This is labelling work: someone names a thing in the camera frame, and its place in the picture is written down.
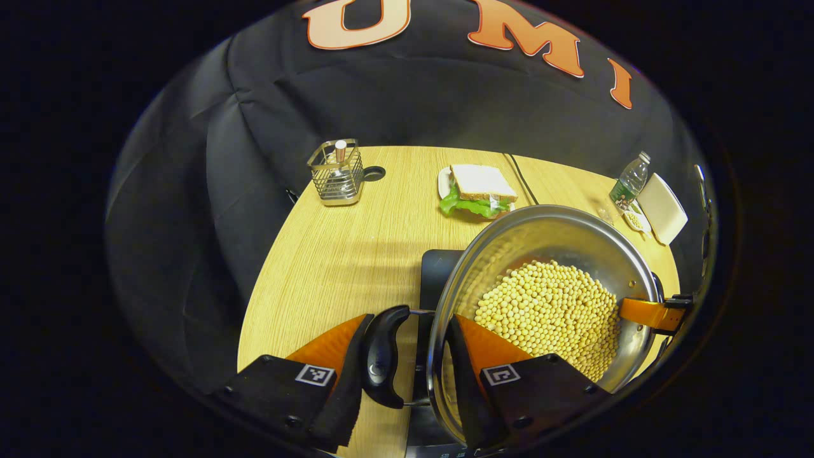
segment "metal mesh basket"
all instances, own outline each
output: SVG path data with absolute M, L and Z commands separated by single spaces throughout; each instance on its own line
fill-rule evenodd
M 313 185 L 324 205 L 355 204 L 361 194 L 364 170 L 359 143 L 345 139 L 345 157 L 338 161 L 334 146 L 338 141 L 324 142 L 308 159 Z

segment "pot handle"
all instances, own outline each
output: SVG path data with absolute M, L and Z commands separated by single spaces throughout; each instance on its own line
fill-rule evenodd
M 399 365 L 396 331 L 410 314 L 433 315 L 433 310 L 411 310 L 409 306 L 391 307 L 376 315 L 361 342 L 361 385 L 371 399 L 390 408 L 405 405 L 393 389 L 393 377 Z

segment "wooden table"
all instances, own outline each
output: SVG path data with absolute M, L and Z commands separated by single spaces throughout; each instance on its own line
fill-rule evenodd
M 456 148 L 362 147 L 365 165 L 387 174 L 365 183 L 361 199 L 325 207 L 309 184 L 269 251 L 249 301 L 238 351 L 238 371 L 263 354 L 285 357 L 326 330 L 363 313 L 398 304 L 418 308 L 421 257 L 429 249 L 465 249 L 487 222 L 446 218 L 438 210 L 438 173 L 450 163 L 499 168 L 530 205 L 508 156 Z M 662 280 L 666 296 L 679 293 L 669 247 L 630 229 L 608 198 L 613 178 L 553 162 L 517 156 L 541 204 L 567 205 L 601 216 L 636 246 Z M 400 328 L 396 392 L 409 400 L 418 321 Z M 655 357 L 660 341 L 650 352 Z M 349 447 L 342 457 L 404 456 L 409 408 L 390 409 L 363 394 Z

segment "plastic bottle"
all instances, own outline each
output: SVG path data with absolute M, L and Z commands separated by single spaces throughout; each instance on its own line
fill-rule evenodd
M 624 168 L 624 172 L 616 180 L 616 185 L 610 191 L 610 199 L 622 210 L 630 208 L 630 203 L 639 195 L 647 184 L 647 165 L 650 156 L 640 152 L 639 157 Z

